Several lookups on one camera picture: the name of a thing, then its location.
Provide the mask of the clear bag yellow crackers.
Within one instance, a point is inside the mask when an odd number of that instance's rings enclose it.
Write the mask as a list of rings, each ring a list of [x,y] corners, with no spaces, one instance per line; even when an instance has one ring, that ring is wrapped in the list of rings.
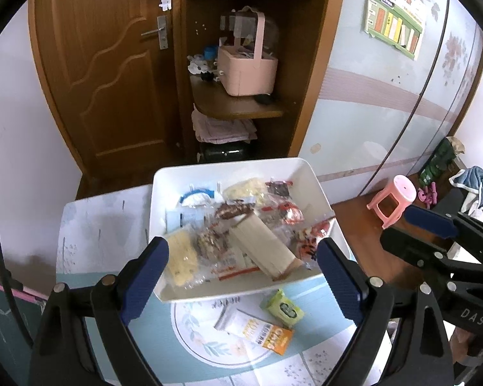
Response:
[[[184,226],[165,235],[169,247],[165,274],[167,282],[172,287],[188,289],[196,282],[199,261],[193,235],[190,226]]]

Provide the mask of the red apple chips bag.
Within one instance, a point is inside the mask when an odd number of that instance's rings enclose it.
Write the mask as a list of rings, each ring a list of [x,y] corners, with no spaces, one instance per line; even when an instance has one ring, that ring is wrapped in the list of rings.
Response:
[[[298,231],[295,253],[307,268],[316,267],[317,245],[330,234],[333,220],[333,218],[320,220],[314,225]]]

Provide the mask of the lime green snack packet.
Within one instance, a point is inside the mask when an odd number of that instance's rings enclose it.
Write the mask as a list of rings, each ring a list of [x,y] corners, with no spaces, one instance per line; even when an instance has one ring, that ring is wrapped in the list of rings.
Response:
[[[282,322],[286,328],[295,327],[305,316],[304,310],[294,304],[282,289],[266,296],[260,307]]]

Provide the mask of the beige kraft snack packet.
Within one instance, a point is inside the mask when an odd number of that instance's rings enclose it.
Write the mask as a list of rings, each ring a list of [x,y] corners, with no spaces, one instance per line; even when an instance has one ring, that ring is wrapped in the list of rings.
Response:
[[[254,213],[231,226],[228,237],[273,281],[286,279],[304,265]]]

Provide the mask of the clear bag nut bars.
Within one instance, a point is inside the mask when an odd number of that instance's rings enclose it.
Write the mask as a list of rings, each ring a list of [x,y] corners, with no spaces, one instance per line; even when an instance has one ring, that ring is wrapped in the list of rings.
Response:
[[[219,262],[228,251],[226,235],[218,225],[207,226],[198,232],[196,246],[200,255],[210,262]]]

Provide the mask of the orange oat snack packet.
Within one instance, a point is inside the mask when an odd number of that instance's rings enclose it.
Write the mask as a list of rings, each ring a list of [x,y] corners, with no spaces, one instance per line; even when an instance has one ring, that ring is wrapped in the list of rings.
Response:
[[[226,308],[214,328],[279,355],[285,354],[293,337],[292,330],[237,308]]]

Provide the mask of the blue snack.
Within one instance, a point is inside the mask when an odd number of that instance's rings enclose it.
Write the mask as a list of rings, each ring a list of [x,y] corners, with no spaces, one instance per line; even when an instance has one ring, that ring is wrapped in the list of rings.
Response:
[[[181,207],[206,207],[214,203],[215,190],[208,188],[194,188],[181,195]]]

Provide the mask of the dark dried fruit packet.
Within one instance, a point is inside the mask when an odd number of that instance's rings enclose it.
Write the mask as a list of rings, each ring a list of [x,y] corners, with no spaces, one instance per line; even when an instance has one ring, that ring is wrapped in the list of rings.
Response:
[[[290,189],[293,187],[293,182],[290,180],[270,180],[265,183],[269,194],[274,196],[290,199]]]

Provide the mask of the small brown chocolate packet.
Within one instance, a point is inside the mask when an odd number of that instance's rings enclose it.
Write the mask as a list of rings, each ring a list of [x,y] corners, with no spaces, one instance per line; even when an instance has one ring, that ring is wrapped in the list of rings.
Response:
[[[254,203],[245,202],[243,200],[224,202],[216,209],[214,216],[219,220],[231,220],[236,216],[251,213],[254,208]]]

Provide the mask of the clear bag yellow puffs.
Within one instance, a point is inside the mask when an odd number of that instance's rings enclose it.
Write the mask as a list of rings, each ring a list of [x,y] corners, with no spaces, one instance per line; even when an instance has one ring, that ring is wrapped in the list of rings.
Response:
[[[252,178],[227,187],[222,196],[225,200],[247,200],[260,206],[264,203],[267,193],[266,182],[263,179]]]

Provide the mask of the pink plastic stool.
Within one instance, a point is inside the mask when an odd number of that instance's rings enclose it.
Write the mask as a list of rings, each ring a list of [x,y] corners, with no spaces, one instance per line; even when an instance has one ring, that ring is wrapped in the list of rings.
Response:
[[[394,176],[382,190],[374,195],[366,208],[373,211],[381,220],[382,228],[387,229],[401,218],[404,211],[414,203],[416,196],[416,188],[410,178],[399,174]],[[385,214],[380,208],[380,204],[385,199],[391,199],[394,205],[393,211],[389,214]]]

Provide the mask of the white plastic storage bin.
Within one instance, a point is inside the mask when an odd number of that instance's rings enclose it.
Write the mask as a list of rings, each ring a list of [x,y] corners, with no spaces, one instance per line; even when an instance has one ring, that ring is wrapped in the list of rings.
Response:
[[[352,255],[309,163],[300,158],[162,168],[154,174],[150,237],[170,259],[163,302],[243,295],[317,277],[316,244]]]

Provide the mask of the brown wooden door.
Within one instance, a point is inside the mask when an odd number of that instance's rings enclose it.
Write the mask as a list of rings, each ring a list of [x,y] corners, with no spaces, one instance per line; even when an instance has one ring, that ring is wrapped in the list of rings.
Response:
[[[34,63],[70,152],[91,179],[183,160],[172,17],[161,0],[29,0]],[[166,16],[168,44],[140,35]]]

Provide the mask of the wooden corner shelf unit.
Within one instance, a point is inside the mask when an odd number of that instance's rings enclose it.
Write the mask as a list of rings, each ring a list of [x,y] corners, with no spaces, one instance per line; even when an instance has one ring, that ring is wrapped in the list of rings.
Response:
[[[255,158],[295,157],[331,56],[343,0],[173,0],[185,155],[191,115],[250,119]]]

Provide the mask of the green chalkboard pink frame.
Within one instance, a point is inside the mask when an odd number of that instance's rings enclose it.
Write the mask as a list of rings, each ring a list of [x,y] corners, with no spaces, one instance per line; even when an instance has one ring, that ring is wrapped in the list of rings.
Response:
[[[34,339],[48,300],[46,295],[24,287],[13,289],[15,303]],[[0,364],[17,385],[28,384],[31,350],[19,330],[0,285]]]

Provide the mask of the colourful wall poster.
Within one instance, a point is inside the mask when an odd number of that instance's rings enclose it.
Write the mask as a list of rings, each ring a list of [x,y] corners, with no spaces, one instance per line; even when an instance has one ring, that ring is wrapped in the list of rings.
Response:
[[[367,0],[364,32],[416,60],[425,17],[422,0]]]

